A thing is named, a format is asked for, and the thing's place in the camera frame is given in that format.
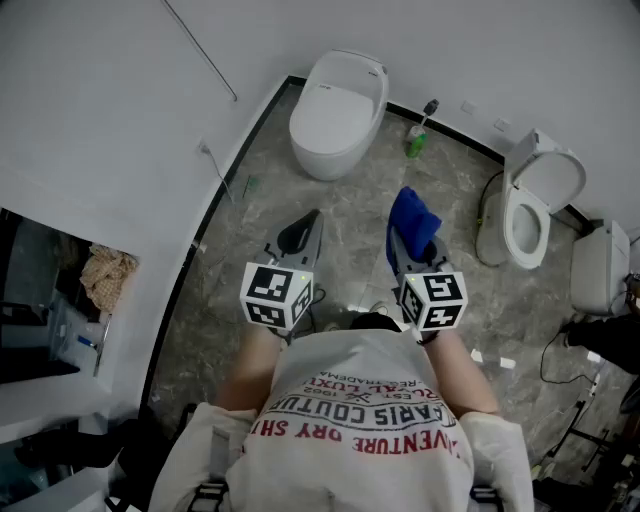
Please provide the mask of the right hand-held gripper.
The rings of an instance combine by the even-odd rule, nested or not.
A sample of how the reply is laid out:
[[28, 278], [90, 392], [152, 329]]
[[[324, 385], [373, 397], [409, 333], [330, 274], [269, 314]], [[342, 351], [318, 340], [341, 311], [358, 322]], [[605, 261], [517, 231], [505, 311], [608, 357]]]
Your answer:
[[404, 322], [420, 335], [417, 342], [426, 345], [460, 323], [468, 304], [463, 274], [449, 260], [444, 242], [433, 237], [423, 251], [424, 263], [434, 267], [418, 269], [409, 255], [402, 236], [392, 226], [387, 237], [389, 263], [399, 285], [397, 304]]

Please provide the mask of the beige checked cloth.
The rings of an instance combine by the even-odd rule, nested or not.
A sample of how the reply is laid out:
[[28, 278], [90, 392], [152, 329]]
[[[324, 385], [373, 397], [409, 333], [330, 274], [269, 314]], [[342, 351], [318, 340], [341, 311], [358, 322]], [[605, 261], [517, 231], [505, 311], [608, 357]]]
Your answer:
[[92, 244], [80, 276], [87, 297], [101, 311], [112, 313], [124, 283], [138, 268], [137, 259], [107, 246]]

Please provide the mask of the white toilet with raised lid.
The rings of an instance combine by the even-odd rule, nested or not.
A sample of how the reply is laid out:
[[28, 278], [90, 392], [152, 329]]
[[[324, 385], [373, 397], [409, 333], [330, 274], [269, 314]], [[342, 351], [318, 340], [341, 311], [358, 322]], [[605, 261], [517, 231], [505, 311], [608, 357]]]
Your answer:
[[481, 201], [478, 259], [490, 267], [511, 262], [539, 267], [547, 251], [551, 215], [583, 190], [586, 170], [578, 157], [538, 129], [505, 157], [501, 190]]

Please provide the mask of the person's white printed shirt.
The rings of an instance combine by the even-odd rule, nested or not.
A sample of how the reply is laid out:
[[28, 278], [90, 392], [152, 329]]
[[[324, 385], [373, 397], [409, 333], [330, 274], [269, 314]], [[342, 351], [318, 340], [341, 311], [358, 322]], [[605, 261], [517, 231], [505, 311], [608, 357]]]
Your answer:
[[411, 332], [284, 346], [260, 412], [197, 406], [149, 512], [534, 512], [521, 427], [457, 418]]

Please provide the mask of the black metal stand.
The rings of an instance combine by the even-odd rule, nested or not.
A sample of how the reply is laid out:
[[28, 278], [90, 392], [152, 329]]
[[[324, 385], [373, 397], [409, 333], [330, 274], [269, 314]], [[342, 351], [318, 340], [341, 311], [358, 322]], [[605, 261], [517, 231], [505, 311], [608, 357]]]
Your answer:
[[587, 441], [594, 446], [590, 458], [581, 466], [581, 472], [587, 473], [595, 461], [600, 462], [613, 458], [622, 463], [627, 457], [631, 458], [631, 463], [640, 462], [640, 422], [636, 424], [636, 430], [630, 434], [615, 434], [609, 429], [602, 429], [599, 436], [584, 432], [578, 428], [584, 413], [591, 406], [591, 402], [578, 400], [575, 404], [575, 415], [569, 426], [565, 429], [560, 440], [549, 449], [541, 461], [547, 459], [554, 460], [562, 447], [571, 437]]

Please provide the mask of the blue microfibre cloth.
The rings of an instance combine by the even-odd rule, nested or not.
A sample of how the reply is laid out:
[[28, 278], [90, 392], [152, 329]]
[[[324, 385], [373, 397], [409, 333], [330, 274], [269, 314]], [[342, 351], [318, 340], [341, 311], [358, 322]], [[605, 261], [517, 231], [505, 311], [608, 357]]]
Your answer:
[[412, 188], [403, 187], [392, 205], [387, 224], [386, 256], [390, 265], [396, 266], [390, 238], [392, 228], [401, 236], [409, 256], [419, 261], [441, 224], [442, 220], [429, 211]]

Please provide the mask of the person's black shorts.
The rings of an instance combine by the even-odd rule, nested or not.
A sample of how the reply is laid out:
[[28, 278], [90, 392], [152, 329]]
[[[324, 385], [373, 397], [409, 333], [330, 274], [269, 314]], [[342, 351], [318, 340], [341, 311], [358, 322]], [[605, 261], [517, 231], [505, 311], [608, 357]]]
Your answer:
[[363, 313], [355, 317], [349, 326], [350, 330], [387, 330], [401, 333], [402, 329], [389, 316], [377, 312]]

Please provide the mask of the white oval smart toilet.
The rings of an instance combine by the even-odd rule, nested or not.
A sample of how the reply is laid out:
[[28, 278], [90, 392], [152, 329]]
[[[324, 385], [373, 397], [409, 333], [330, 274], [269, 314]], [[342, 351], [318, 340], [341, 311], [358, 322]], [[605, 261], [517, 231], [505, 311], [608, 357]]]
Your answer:
[[348, 174], [373, 142], [388, 92], [387, 68], [378, 59], [342, 49], [322, 55], [289, 121], [303, 170], [321, 181]]

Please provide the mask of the clear plastic box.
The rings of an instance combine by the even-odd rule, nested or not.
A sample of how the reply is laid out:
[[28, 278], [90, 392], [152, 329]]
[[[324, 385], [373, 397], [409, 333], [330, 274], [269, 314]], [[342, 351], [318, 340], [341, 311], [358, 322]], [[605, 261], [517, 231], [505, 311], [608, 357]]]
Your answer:
[[55, 294], [48, 315], [49, 359], [96, 373], [109, 322], [109, 315], [105, 322], [90, 322], [63, 295]]

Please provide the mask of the person's left forearm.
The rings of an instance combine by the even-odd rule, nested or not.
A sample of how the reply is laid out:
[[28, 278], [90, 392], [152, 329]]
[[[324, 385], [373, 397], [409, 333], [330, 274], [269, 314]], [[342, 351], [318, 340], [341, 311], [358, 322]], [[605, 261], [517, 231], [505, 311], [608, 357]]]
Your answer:
[[249, 324], [214, 404], [228, 411], [260, 412], [271, 392], [282, 342], [266, 327]]

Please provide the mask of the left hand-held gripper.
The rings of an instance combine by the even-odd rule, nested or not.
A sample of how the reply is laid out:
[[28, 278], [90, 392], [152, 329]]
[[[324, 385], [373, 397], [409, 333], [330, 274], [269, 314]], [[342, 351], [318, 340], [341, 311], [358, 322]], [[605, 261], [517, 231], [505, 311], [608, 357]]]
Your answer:
[[317, 331], [313, 308], [325, 298], [314, 277], [322, 233], [323, 213], [313, 209], [246, 264], [239, 299], [249, 323], [286, 343]]

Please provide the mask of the person's right forearm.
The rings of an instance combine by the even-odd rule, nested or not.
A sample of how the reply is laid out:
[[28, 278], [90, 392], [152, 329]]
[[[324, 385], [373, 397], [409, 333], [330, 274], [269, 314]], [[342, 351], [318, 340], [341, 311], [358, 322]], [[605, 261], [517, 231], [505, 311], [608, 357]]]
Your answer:
[[499, 413], [489, 381], [455, 330], [426, 333], [423, 348], [435, 373], [440, 395], [457, 418], [471, 412]]

